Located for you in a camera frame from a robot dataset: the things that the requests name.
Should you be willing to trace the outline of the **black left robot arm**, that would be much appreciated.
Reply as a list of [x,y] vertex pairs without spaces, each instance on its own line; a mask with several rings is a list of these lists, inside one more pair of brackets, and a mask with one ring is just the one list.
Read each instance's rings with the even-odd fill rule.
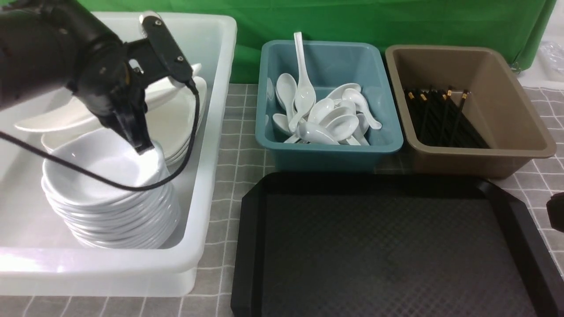
[[137,153],[153,148],[126,44],[76,0],[1,6],[1,109],[66,88]]

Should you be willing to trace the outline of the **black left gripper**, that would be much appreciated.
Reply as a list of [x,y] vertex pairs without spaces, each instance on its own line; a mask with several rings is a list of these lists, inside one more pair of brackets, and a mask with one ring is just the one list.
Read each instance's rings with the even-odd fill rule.
[[77,61],[73,94],[142,155],[154,146],[145,119],[145,87],[128,62],[126,44],[95,44]]

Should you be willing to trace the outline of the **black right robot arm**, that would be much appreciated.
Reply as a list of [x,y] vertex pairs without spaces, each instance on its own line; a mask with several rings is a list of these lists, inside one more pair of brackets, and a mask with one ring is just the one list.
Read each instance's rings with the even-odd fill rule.
[[553,229],[564,232],[564,193],[555,193],[546,203],[546,209]]

